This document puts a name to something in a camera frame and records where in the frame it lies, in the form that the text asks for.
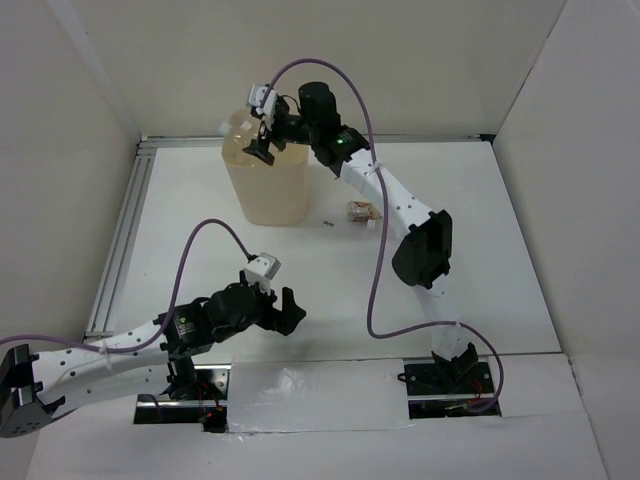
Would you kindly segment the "small bottle red cap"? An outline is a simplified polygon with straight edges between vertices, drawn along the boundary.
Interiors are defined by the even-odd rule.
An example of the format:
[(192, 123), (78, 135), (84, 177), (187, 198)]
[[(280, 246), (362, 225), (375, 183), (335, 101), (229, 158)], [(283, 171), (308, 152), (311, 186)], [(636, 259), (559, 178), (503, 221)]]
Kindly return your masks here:
[(367, 223), (377, 222), (383, 216), (371, 202), (349, 201), (346, 207), (346, 218), (352, 223)]

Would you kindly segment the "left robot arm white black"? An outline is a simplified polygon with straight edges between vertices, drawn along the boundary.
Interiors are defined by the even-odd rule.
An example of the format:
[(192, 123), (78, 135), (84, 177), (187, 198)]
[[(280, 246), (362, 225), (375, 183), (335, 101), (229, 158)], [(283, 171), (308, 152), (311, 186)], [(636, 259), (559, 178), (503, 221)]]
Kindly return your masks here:
[(1, 435), (30, 434), (93, 403), (129, 395), (219, 399), (221, 390), (198, 374), (193, 359), (252, 326), (291, 334), (305, 318), (292, 289), (280, 295), (236, 282), (84, 349), (34, 352), (21, 344), (1, 364)]

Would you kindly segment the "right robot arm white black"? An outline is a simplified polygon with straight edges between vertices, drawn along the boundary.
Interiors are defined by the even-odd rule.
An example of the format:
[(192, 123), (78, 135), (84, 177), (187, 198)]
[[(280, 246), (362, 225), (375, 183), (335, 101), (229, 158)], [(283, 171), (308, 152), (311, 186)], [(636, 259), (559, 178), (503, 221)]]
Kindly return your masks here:
[(375, 293), (381, 274), (386, 237), (392, 229), (400, 244), (392, 258), (396, 276), (412, 287), (426, 310), (428, 296), (442, 291), (440, 279), (450, 272), (453, 220), (421, 203), (380, 162), (374, 144), (341, 121), (336, 99), (327, 84), (310, 82), (299, 88), (296, 115), (283, 96), (266, 85), (252, 86), (246, 104), (254, 130), (243, 151), (272, 166), (272, 147), (282, 152), (290, 144), (306, 145), (316, 159), (355, 188), (383, 214), (381, 244), (367, 307), (372, 328)]

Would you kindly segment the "beige plastic bin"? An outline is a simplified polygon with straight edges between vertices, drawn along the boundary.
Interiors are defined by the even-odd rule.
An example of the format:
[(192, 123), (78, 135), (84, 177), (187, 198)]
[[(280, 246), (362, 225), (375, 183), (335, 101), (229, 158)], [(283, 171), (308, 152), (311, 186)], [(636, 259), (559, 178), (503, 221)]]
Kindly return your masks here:
[[(261, 226), (290, 226), (302, 221), (309, 205), (309, 148), (289, 144), (283, 151), (270, 147), (272, 166), (222, 146), (222, 157), (245, 218)], [(250, 166), (234, 165), (233, 155), (246, 154)]]

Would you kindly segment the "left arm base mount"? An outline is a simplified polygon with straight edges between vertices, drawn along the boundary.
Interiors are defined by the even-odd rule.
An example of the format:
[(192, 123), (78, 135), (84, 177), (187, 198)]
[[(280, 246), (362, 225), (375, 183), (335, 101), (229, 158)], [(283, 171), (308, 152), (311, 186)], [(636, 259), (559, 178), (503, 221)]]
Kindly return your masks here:
[(167, 386), (160, 393), (137, 396), (133, 423), (197, 424), (203, 432), (226, 433), (231, 365), (182, 359), (169, 362), (167, 370)]

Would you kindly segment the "aluminium frame rail back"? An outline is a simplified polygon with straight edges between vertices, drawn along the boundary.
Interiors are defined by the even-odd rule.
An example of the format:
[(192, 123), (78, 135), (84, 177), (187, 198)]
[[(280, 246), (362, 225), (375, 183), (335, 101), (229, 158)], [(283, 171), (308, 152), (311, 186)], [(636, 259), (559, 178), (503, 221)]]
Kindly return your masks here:
[[(495, 134), (473, 135), (420, 135), (420, 134), (375, 134), (374, 142), (378, 143), (450, 143), (450, 142), (488, 142), (493, 144)], [(171, 147), (211, 147), (221, 146), (223, 136), (189, 136), (168, 137), (154, 136), (142, 139), (139, 149), (171, 148)]]

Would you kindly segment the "aluminium frame rail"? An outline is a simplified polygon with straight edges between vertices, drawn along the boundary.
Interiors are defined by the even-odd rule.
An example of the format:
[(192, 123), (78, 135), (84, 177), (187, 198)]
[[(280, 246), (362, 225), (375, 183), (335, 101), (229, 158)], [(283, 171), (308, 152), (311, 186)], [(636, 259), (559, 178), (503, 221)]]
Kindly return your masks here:
[[(420, 134), (375, 134), (374, 142), (378, 143), (450, 143), (450, 142), (488, 142), (493, 144), (495, 134), (473, 135), (420, 135)], [(142, 139), (139, 149), (171, 148), (171, 147), (211, 147), (221, 146), (223, 136), (189, 136), (168, 137), (154, 136)]]
[(142, 141), (136, 151), (131, 175), (119, 212), (111, 246), (84, 333), (84, 342), (114, 333), (138, 225), (154, 166), (156, 148)]

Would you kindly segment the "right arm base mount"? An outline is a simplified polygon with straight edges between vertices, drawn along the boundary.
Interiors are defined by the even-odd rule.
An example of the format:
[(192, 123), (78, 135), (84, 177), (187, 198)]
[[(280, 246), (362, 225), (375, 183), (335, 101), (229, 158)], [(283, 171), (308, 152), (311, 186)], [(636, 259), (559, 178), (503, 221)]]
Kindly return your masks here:
[(494, 397), (494, 382), (489, 364), (479, 360), (471, 342), (450, 360), (435, 354), (429, 362), (406, 363), (396, 378), (405, 385), (410, 419), (501, 414), (498, 402), (486, 406)]

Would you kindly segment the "aluminium frame rail left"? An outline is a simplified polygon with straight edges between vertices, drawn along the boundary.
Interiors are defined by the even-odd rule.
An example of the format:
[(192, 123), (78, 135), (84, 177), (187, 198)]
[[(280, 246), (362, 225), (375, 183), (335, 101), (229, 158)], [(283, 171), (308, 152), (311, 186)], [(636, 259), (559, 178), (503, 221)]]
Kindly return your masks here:
[(156, 148), (142, 141), (136, 151), (131, 175), (119, 212), (111, 246), (84, 333), (84, 342), (114, 333), (138, 225), (154, 166)]

